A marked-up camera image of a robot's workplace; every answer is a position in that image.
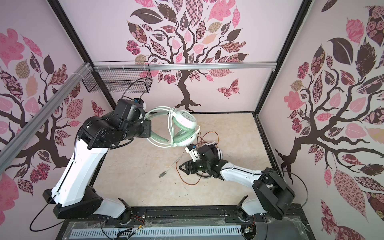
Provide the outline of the mint green white headphones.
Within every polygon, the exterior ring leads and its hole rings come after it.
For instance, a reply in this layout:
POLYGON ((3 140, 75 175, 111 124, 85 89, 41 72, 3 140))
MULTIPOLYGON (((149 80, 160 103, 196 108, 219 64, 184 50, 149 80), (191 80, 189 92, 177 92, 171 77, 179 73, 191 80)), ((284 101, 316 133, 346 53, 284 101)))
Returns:
POLYGON ((167 116, 167 128, 170 138, 164 138, 151 131, 149 142, 159 148, 187 148, 200 133, 196 118, 189 112, 177 110, 167 106, 156 107, 146 113, 145 120, 152 120, 159 116, 167 116))

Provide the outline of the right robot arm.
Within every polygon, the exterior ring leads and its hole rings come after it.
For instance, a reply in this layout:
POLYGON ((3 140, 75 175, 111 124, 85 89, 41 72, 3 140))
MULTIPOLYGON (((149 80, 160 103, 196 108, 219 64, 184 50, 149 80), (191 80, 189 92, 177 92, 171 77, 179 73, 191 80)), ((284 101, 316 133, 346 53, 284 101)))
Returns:
POLYGON ((179 166, 187 175, 199 172, 222 181, 229 181, 248 187, 254 197, 245 196, 239 203, 241 217, 245 215, 268 214, 282 220, 294 202, 294 190, 280 176, 281 171, 265 168, 262 171, 236 166, 223 159, 222 151, 215 144, 190 144, 185 147, 192 159, 179 166))

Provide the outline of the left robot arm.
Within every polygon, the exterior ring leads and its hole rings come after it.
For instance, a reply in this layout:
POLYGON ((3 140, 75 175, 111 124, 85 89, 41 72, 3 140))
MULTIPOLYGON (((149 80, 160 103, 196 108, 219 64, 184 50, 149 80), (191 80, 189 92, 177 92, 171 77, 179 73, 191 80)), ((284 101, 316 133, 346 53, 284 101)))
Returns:
POLYGON ((79 128, 74 141, 74 153, 63 175, 43 197, 53 204, 57 219, 80 219, 94 215, 113 218, 128 224, 131 207, 121 198, 110 200, 97 194, 95 179, 109 150, 129 145, 134 138, 149 138, 151 122, 144 120, 141 98, 119 99, 114 111, 102 117, 90 117, 79 128))

